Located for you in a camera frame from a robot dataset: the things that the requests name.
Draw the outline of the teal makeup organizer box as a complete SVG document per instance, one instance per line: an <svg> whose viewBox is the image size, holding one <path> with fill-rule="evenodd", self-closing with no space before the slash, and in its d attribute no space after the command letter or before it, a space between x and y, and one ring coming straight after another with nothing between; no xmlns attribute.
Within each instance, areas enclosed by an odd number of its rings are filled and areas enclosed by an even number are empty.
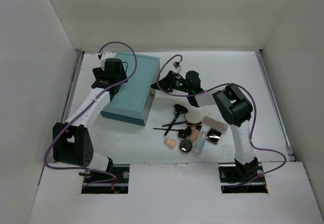
<svg viewBox="0 0 324 224"><path fill-rule="evenodd" d="M159 58L137 54L137 69L101 111L104 118L145 126L155 96L151 85L160 69Z"/></svg>

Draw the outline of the beige foundation bottle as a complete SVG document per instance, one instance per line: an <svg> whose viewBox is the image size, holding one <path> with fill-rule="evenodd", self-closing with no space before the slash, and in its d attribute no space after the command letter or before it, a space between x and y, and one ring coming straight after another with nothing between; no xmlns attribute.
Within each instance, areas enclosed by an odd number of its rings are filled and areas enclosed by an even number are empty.
<svg viewBox="0 0 324 224"><path fill-rule="evenodd" d="M196 138L198 137L200 131L197 130L197 129L194 129L192 131L192 133L190 134L190 136L188 137L188 140L191 142L191 143L194 143L194 141L196 140Z"/></svg>

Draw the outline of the clear bottle blue label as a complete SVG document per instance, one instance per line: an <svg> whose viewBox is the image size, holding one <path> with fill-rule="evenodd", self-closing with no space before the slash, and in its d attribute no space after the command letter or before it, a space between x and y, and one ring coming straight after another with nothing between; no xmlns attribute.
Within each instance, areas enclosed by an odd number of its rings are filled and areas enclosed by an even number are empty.
<svg viewBox="0 0 324 224"><path fill-rule="evenodd" d="M194 145L193 145L193 150L192 150L192 154L196 157L198 157L205 145L207 139L207 131L202 130L198 137L196 138L196 140L194 141Z"/></svg>

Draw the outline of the black round gecomo compact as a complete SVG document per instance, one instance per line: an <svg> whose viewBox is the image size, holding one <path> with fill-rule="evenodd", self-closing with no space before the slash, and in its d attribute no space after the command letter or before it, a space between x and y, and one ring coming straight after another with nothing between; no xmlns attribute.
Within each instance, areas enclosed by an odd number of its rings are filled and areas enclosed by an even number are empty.
<svg viewBox="0 0 324 224"><path fill-rule="evenodd" d="M183 139L179 143L179 150L181 153L188 154L192 151L193 144L189 139Z"/></svg>

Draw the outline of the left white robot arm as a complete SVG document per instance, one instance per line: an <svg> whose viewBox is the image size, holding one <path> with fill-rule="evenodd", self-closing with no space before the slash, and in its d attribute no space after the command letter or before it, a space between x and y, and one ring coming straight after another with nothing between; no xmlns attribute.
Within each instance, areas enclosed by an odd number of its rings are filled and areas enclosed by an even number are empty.
<svg viewBox="0 0 324 224"><path fill-rule="evenodd" d="M104 60L104 68L93 69L95 81L89 95L78 110L64 123L53 127L53 158L56 162L96 170L101 182L113 179L112 159L94 152L89 128L102 109L127 81L123 62L117 58Z"/></svg>

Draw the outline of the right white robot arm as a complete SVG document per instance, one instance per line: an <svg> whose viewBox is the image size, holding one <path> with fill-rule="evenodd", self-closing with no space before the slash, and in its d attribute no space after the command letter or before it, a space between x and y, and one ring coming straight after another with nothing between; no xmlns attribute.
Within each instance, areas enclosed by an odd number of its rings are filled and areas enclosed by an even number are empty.
<svg viewBox="0 0 324 224"><path fill-rule="evenodd" d="M194 107L216 105L232 132L236 178L242 182L254 176L258 168L258 159L250 143L253 106L237 84L228 84L222 90L208 92L201 87L198 72L190 70L182 77L170 70L162 80L152 84L151 88L165 93L174 90L187 93L188 102Z"/></svg>

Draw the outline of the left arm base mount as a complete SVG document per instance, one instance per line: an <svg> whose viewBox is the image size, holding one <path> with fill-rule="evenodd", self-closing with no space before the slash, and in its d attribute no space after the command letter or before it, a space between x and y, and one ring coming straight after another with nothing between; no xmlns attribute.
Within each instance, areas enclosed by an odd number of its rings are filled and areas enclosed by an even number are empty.
<svg viewBox="0 0 324 224"><path fill-rule="evenodd" d="M93 171L79 173L83 179L82 194L127 194L130 165L114 165L112 176Z"/></svg>

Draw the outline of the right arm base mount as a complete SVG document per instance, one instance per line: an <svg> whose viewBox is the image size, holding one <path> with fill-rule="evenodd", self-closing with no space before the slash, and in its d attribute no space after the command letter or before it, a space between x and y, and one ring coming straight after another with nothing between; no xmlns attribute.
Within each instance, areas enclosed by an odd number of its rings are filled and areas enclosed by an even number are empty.
<svg viewBox="0 0 324 224"><path fill-rule="evenodd" d="M263 173L261 164L248 177L241 177L236 171L234 164L219 165L221 192L223 194L267 194L268 189L265 177L261 176L252 181L258 173Z"/></svg>

